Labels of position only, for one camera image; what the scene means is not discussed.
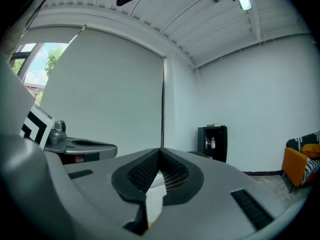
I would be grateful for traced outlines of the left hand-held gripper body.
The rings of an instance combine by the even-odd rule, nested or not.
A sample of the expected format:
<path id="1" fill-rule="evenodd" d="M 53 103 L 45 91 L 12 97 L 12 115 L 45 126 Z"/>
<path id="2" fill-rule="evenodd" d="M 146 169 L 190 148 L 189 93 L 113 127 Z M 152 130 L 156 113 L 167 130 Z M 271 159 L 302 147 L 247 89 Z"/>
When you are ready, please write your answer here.
<path id="1" fill-rule="evenodd" d="M 0 134 L 31 139 L 44 149 L 56 121 L 35 101 L 8 62 L 0 58 Z"/>

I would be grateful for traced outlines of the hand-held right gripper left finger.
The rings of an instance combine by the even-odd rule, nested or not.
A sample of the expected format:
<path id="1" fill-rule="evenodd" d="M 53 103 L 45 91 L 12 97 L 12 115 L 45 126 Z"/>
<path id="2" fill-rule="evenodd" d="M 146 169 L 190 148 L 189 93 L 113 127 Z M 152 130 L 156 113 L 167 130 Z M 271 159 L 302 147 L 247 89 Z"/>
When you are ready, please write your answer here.
<path id="1" fill-rule="evenodd" d="M 160 229 L 148 227 L 146 195 L 129 179 L 131 168 L 158 149 L 87 163 L 63 165 L 58 155 L 45 152 L 48 173 L 57 198 L 58 240 L 160 240 Z"/>

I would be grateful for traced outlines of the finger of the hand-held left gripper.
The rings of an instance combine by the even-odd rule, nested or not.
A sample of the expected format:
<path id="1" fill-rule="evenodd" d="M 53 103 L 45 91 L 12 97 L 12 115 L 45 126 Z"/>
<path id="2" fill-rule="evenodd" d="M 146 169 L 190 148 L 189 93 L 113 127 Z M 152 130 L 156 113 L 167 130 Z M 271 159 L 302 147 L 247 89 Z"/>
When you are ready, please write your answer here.
<path id="1" fill-rule="evenodd" d="M 82 139 L 82 138 L 67 138 L 68 142 L 73 143 L 74 145 L 108 145 L 108 143 L 93 141 L 89 139 Z"/>
<path id="2" fill-rule="evenodd" d="M 115 157 L 118 148 L 115 145 L 96 145 L 96 146 L 67 146 L 67 155 L 88 155 L 99 153 L 100 157 Z"/>

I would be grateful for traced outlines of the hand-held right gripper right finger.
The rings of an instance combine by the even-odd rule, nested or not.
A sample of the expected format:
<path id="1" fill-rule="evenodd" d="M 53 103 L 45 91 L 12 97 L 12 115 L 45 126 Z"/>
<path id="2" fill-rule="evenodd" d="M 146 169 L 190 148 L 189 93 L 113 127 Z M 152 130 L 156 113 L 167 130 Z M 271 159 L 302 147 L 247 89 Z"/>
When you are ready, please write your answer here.
<path id="1" fill-rule="evenodd" d="M 235 167 L 162 148 L 186 167 L 180 187 L 163 198 L 151 240 L 273 240 L 295 217 L 276 195 Z"/>

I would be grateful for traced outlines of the white bean bag chair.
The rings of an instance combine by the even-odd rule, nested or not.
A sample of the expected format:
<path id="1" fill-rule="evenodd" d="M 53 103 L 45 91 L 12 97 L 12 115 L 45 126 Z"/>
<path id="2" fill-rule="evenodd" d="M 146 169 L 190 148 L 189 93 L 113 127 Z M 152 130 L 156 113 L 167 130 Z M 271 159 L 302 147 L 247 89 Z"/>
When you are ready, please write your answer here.
<path id="1" fill-rule="evenodd" d="M 162 212 L 163 197 L 166 194 L 164 177 L 159 171 L 146 193 L 146 213 L 149 224 L 153 224 Z"/>

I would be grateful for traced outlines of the glass window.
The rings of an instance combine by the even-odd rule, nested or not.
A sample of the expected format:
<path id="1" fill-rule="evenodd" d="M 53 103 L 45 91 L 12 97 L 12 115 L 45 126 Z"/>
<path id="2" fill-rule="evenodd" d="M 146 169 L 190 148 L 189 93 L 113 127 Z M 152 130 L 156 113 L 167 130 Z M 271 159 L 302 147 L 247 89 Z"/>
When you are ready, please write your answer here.
<path id="1" fill-rule="evenodd" d="M 67 43 L 27 43 L 18 46 L 10 59 L 11 69 L 40 105 L 49 75 L 69 45 Z"/>

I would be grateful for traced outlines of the black cabinet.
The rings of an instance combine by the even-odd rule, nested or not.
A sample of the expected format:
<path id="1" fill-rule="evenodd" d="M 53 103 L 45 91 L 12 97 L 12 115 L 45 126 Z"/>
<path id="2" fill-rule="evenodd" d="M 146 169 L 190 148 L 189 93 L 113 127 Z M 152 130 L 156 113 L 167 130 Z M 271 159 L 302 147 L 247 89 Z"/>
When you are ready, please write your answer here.
<path id="1" fill-rule="evenodd" d="M 205 149 L 205 136 L 208 148 Z M 215 149 L 211 149 L 211 138 L 215 139 Z M 197 129 L 197 152 L 213 160 L 225 163 L 227 161 L 228 129 L 225 125 L 219 127 L 199 127 Z"/>

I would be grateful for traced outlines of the small grey roller blind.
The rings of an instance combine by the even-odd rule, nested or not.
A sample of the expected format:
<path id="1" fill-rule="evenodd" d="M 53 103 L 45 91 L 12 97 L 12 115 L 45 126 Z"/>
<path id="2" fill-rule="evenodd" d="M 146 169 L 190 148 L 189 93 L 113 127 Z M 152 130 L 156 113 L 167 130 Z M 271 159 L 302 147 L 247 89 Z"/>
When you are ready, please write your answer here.
<path id="1" fill-rule="evenodd" d="M 69 43 L 82 28 L 54 26 L 29 29 L 20 39 L 19 45 L 39 43 Z"/>

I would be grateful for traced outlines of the person's beige shirt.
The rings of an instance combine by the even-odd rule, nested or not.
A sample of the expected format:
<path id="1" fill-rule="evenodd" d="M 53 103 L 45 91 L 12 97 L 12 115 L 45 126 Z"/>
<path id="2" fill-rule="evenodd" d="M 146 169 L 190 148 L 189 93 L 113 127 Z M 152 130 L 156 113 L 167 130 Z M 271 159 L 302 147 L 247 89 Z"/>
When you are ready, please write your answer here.
<path id="1" fill-rule="evenodd" d="M 1 38 L 0 55 L 8 62 L 11 60 L 13 53 L 17 50 L 23 31 L 26 29 L 27 21 L 35 11 L 35 6 L 28 8 L 16 23 L 5 31 L 4 37 Z"/>

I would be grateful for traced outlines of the orange cushion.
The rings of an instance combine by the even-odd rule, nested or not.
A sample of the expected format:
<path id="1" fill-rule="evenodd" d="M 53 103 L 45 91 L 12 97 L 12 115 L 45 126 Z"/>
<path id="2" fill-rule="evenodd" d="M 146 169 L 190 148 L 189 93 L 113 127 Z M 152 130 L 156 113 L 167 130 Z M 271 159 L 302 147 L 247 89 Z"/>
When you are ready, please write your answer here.
<path id="1" fill-rule="evenodd" d="M 309 159 L 318 160 L 320 159 L 320 144 L 309 143 L 305 144 L 300 151 L 302 154 L 307 156 Z"/>

